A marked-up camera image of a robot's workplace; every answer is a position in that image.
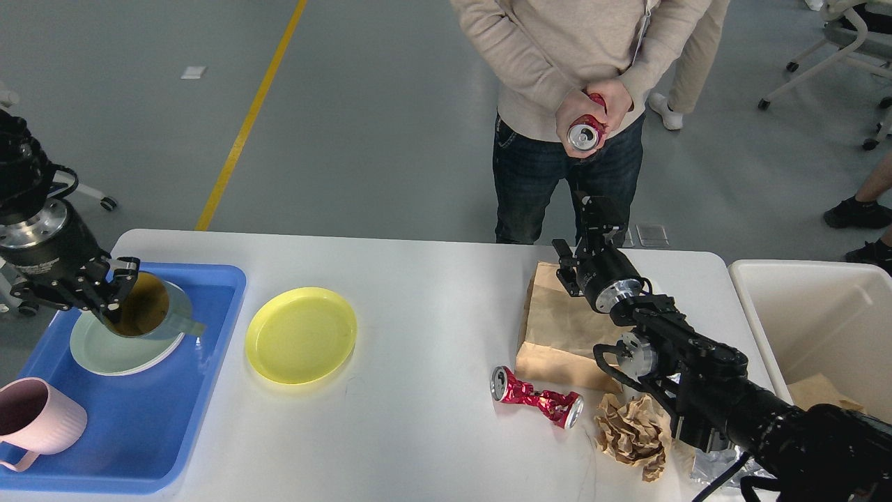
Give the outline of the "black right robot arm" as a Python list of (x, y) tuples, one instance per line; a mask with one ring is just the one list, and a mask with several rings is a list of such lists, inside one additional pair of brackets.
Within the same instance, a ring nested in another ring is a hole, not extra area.
[(748, 501), (776, 492), (780, 501), (889, 501), (890, 425), (868, 414), (816, 404), (809, 410), (781, 400), (748, 379), (748, 357), (735, 347), (697, 333), (665, 294), (652, 293), (614, 245), (624, 216), (605, 196), (574, 194), (582, 235), (571, 249), (553, 245), (557, 278), (571, 296), (613, 324), (630, 328), (612, 345), (593, 347), (608, 375), (655, 398), (671, 417), (671, 432), (707, 453), (736, 445), (738, 461), (697, 500), (705, 500), (752, 459), (767, 477), (745, 476)]

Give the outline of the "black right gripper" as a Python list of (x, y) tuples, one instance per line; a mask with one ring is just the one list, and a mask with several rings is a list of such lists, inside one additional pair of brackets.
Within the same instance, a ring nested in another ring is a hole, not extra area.
[(582, 234), (576, 249), (564, 239), (552, 239), (558, 256), (555, 276), (570, 296), (583, 296), (592, 310), (609, 312), (643, 292), (643, 278), (615, 242), (624, 238), (626, 220), (611, 197), (574, 192), (574, 201)]

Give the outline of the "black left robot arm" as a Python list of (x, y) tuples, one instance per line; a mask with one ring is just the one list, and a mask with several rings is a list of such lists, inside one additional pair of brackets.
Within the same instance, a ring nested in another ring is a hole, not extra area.
[(52, 194), (59, 171), (26, 121), (3, 112), (1, 251), (14, 271), (10, 295), (56, 310), (92, 312), (106, 324), (117, 324), (140, 261), (112, 259), (67, 192)]

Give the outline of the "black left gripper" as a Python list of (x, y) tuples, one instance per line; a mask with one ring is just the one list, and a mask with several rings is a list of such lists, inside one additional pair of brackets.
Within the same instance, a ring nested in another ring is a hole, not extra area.
[(136, 285), (141, 260), (105, 255), (64, 199), (48, 198), (31, 218), (2, 225), (1, 235), (3, 260), (22, 275), (10, 287), (13, 298), (102, 320)]

